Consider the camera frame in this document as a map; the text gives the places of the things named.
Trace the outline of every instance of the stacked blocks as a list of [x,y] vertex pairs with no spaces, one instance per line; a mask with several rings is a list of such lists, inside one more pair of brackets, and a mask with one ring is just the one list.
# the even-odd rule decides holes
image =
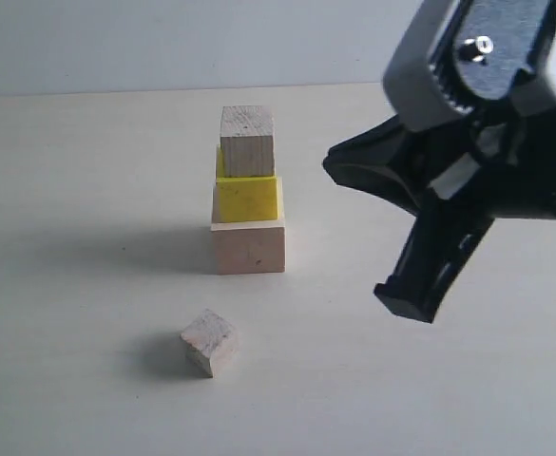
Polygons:
[[273,117],[265,106],[222,111],[212,234],[219,274],[285,271],[283,194]]

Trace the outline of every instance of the screw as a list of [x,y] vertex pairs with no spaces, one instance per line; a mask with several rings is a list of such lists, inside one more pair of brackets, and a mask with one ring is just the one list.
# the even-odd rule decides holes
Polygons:
[[464,60],[480,63],[493,52],[493,49],[493,40],[488,36],[477,36],[464,41],[459,50]]

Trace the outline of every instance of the table surface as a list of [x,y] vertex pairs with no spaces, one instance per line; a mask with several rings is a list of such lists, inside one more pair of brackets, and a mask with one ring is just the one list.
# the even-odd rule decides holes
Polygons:
[[[224,105],[269,105],[287,272],[217,276]],[[0,456],[556,454],[556,222],[498,221],[433,325],[373,296],[412,218],[337,187],[380,85],[0,98]],[[240,330],[215,379],[178,334]]]

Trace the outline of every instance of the yellow cube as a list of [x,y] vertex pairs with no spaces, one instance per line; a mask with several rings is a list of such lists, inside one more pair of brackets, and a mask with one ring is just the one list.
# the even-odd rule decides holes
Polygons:
[[278,219],[278,178],[217,178],[220,221]]

